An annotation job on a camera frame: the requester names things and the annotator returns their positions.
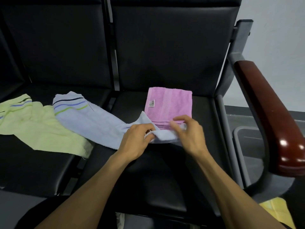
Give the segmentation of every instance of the blue towel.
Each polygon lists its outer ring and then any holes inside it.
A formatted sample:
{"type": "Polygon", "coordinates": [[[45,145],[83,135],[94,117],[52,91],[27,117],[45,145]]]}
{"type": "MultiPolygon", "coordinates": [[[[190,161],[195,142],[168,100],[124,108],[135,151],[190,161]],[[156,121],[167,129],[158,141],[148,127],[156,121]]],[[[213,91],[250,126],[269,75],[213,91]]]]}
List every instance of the blue towel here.
{"type": "MultiPolygon", "coordinates": [[[[69,92],[57,94],[53,100],[55,117],[67,129],[103,146],[118,149],[124,133],[134,124],[152,123],[142,111],[139,119],[126,124],[116,116],[87,101],[82,95],[69,92]]],[[[154,123],[156,138],[151,143],[172,143],[179,141],[171,130],[160,130],[154,123]]]]}

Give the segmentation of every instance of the yellow cloth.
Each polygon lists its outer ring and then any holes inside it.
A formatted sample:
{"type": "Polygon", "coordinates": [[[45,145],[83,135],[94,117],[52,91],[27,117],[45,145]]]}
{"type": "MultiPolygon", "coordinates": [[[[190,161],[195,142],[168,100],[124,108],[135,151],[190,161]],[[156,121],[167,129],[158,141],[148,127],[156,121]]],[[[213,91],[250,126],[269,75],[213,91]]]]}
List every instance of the yellow cloth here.
{"type": "Polygon", "coordinates": [[[266,211],[268,211],[279,222],[295,229],[291,214],[287,208],[286,201],[282,198],[274,198],[260,204],[266,211]]]}
{"type": "Polygon", "coordinates": [[[0,134],[14,134],[34,150],[75,154],[88,158],[93,145],[66,129],[53,106],[32,102],[27,94],[0,103],[0,134]]]}

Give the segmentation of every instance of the pink towel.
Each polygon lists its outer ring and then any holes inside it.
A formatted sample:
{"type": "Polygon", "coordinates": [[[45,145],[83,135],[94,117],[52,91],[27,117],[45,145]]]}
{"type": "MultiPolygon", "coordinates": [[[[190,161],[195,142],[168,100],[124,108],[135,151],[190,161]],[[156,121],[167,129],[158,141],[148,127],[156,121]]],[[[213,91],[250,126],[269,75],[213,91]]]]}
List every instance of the pink towel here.
{"type": "Polygon", "coordinates": [[[160,129],[169,129],[169,121],[180,115],[192,117],[192,92],[181,89],[149,88],[145,111],[160,129]]]}

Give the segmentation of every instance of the brown armrest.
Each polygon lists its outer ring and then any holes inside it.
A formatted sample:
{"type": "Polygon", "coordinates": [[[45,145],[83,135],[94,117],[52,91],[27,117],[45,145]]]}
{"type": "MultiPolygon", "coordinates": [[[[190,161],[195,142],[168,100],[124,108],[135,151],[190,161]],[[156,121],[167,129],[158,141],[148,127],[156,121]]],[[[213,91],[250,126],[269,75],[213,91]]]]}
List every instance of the brown armrest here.
{"type": "Polygon", "coordinates": [[[251,61],[234,63],[236,78],[269,151],[269,171],[287,177],[305,175],[305,139],[288,110],[251,61]]]}

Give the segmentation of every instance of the towel label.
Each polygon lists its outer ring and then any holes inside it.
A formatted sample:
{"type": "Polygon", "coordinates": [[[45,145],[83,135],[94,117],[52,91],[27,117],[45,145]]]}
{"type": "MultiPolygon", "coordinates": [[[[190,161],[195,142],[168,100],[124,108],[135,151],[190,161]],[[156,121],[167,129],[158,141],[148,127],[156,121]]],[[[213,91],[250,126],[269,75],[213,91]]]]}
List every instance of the towel label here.
{"type": "Polygon", "coordinates": [[[153,108],[155,106],[155,100],[149,102],[149,107],[153,108]]]}

